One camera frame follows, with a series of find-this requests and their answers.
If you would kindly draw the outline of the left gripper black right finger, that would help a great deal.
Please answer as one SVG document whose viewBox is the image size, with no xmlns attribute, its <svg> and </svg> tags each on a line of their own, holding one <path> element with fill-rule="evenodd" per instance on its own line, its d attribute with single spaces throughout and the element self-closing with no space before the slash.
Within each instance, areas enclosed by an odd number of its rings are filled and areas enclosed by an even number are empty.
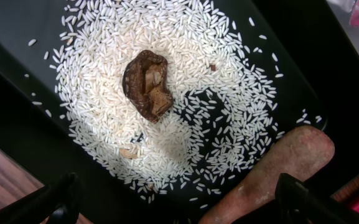
<svg viewBox="0 0 359 224">
<path fill-rule="evenodd" d="M 318 197 L 302 181 L 282 173 L 275 189 L 283 223 L 359 223 L 359 213 L 332 198 Z"/>
</svg>

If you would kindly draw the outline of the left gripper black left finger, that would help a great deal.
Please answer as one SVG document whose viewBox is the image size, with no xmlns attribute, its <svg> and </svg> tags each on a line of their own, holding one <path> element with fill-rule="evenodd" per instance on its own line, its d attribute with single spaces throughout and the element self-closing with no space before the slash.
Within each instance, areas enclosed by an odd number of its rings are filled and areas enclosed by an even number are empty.
<svg viewBox="0 0 359 224">
<path fill-rule="evenodd" d="M 58 181 L 0 209 L 0 223 L 76 223 L 82 199 L 79 176 L 65 174 Z"/>
</svg>

